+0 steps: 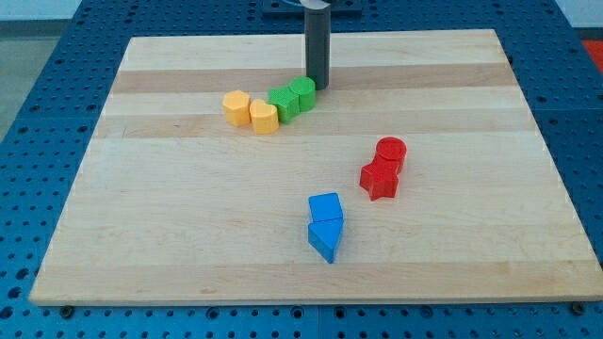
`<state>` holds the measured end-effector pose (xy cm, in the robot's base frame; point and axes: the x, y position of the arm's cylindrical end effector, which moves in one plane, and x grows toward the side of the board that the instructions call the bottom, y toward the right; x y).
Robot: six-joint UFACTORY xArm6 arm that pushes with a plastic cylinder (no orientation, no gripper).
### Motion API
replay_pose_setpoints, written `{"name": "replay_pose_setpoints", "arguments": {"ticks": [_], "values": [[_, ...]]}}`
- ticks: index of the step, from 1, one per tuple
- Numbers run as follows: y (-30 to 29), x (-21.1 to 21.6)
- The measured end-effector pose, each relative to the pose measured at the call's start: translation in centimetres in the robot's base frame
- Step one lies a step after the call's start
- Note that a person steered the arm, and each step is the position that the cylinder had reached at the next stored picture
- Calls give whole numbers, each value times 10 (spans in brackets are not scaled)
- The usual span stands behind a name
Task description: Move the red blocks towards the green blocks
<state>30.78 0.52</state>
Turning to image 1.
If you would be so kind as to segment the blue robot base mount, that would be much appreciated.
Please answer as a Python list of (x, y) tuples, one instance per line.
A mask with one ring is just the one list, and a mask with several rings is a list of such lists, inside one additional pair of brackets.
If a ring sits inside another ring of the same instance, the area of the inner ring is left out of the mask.
[[(363, 0), (336, 0), (331, 4), (333, 16), (358, 16), (363, 11)], [(294, 0), (258, 0), (257, 5), (266, 18), (282, 19), (302, 17), (304, 9), (300, 1)]]

